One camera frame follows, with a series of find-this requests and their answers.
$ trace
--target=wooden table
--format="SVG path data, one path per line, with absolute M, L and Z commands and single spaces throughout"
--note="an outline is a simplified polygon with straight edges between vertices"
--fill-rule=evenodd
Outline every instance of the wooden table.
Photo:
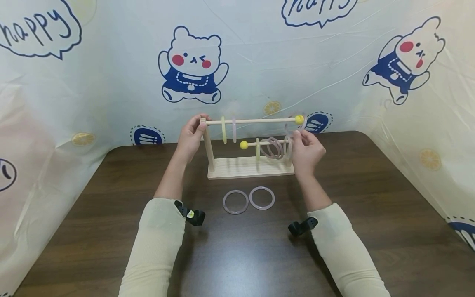
M 475 254 L 376 145 L 359 132 L 319 138 L 327 155 L 316 176 L 352 221 L 392 296 L 474 296 Z M 117 296 L 141 213 L 175 147 L 111 151 L 15 296 Z M 222 141 L 213 148 L 216 158 L 252 155 Z M 287 225 L 306 218 L 294 176 L 209 181 L 207 167 L 202 145 L 183 200 L 206 212 L 205 224 L 187 224 L 168 296 L 340 296 L 312 238 L 289 236 Z M 222 208 L 228 191 L 261 185 L 276 194 L 271 209 L 249 206 L 233 216 Z

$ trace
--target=cream sleeve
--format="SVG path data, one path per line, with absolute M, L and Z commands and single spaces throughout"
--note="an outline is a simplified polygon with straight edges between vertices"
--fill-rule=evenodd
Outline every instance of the cream sleeve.
M 308 216 L 318 220 L 313 240 L 344 297 L 390 296 L 368 250 L 338 204 Z
M 185 218 L 175 200 L 154 198 L 143 210 L 119 297 L 165 297 L 183 241 Z

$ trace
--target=black clip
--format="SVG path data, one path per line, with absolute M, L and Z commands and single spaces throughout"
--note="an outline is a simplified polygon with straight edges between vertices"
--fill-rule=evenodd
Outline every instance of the black clip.
M 292 235 L 295 237 L 298 237 L 308 230 L 312 230 L 315 228 L 315 226 L 318 224 L 318 221 L 316 218 L 310 217 L 306 220 L 304 220 L 302 223 L 299 224 L 299 222 L 295 221 L 292 224 L 289 225 L 289 231 Z
M 186 219 L 186 221 L 190 222 L 193 226 L 201 226 L 203 225 L 203 221 L 205 220 L 205 212 L 200 210 L 189 210 L 183 206 L 181 201 L 175 200 L 175 206 L 177 207 L 178 211 L 181 215 Z

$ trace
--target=translucent ring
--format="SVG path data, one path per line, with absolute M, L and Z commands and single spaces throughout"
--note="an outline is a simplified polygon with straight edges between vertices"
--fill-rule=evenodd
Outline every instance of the translucent ring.
M 288 150 L 287 150 L 287 142 L 285 142 L 285 140 L 287 140 L 289 143 Z M 284 158 L 286 158 L 287 160 L 290 160 L 292 158 L 292 143 L 293 142 L 294 140 L 291 137 L 289 137 L 289 135 L 286 135 L 284 137 Z
M 259 162 L 259 157 L 261 156 L 260 147 L 261 143 L 259 142 L 259 138 L 256 138 L 256 164 Z
M 244 196 L 244 198 L 246 199 L 246 205 L 244 206 L 243 209 L 241 209 L 240 211 L 230 211 L 229 208 L 226 206 L 226 199 L 228 198 L 229 195 L 233 194 L 233 193 L 239 193 L 241 195 Z M 232 190 L 232 191 L 229 191 L 226 195 L 224 195 L 224 198 L 223 198 L 223 207 L 224 207 L 224 210 L 230 214 L 242 214 L 246 209 L 247 207 L 249 206 L 249 198 L 247 197 L 246 193 L 244 193 L 243 191 L 240 191 L 240 190 Z
M 228 139 L 226 138 L 226 124 L 224 123 L 224 116 L 221 117 L 221 128 L 223 129 L 223 142 L 226 144 Z
M 267 205 L 267 206 L 259 206 L 259 205 L 255 204 L 254 201 L 252 201 L 252 194 L 254 194 L 254 192 L 257 191 L 257 190 L 265 190 L 265 191 L 269 192 L 272 195 L 272 202 L 270 202 L 270 204 Z M 255 187 L 255 188 L 252 189 L 251 193 L 249 194 L 249 201 L 251 201 L 251 204 L 252 204 L 252 206 L 254 206 L 254 208 L 256 208 L 258 210 L 265 211 L 265 210 L 268 210 L 269 208 L 271 208 L 274 205 L 274 203 L 276 202 L 276 196 L 274 195 L 274 192 L 272 192 L 267 187 Z
M 307 117 L 305 116 L 305 113 L 301 113 L 301 114 L 299 114 L 299 115 L 303 116 L 304 119 L 305 119 L 305 120 L 304 120 L 304 123 L 303 123 L 302 125 L 300 125 L 300 127 L 297 129 L 298 131 L 301 132 L 302 130 L 305 129 L 305 126 L 307 126 Z M 285 126 L 284 126 L 285 134 L 286 134 L 286 135 L 292 135 L 292 133 L 289 132 L 287 126 L 288 126 L 288 123 L 286 123 Z
M 267 150 L 269 151 L 269 153 L 266 153 L 262 147 L 260 148 L 260 151 L 264 154 L 264 156 L 266 156 L 267 158 L 276 159 L 276 160 L 280 160 L 284 157 L 284 149 L 282 147 L 282 144 L 277 139 L 275 139 L 274 137 L 269 137 L 269 138 L 263 139 L 262 141 L 267 141 L 270 143 L 269 145 L 267 145 Z M 274 153 L 270 149 L 271 146 L 274 146 L 277 149 L 277 153 Z
M 233 117 L 233 142 L 236 143 L 236 141 L 238 141 L 236 133 L 236 118 Z

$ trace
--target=right hand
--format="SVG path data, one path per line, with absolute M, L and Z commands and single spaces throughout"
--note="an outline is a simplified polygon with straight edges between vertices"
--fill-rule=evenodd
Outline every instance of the right hand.
M 297 178 L 314 176 L 315 166 L 325 155 L 326 150 L 312 133 L 294 131 L 292 163 Z

